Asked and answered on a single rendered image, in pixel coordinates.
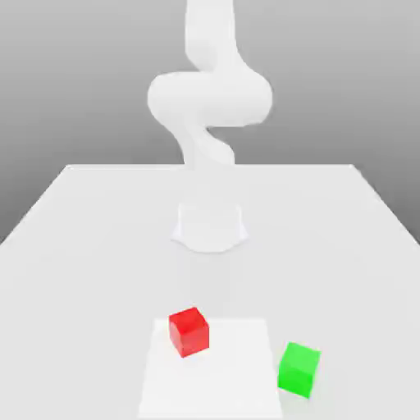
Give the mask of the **small red cube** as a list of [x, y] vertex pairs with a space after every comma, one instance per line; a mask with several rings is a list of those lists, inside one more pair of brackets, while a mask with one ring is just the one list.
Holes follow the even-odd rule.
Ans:
[[196, 308], [188, 308], [168, 317], [169, 336], [182, 358], [209, 348], [209, 325]]

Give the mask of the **small green cube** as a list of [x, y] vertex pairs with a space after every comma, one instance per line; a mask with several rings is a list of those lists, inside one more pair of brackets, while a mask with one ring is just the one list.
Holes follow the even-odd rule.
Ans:
[[309, 399], [321, 354], [320, 350], [289, 342], [279, 364], [277, 386]]

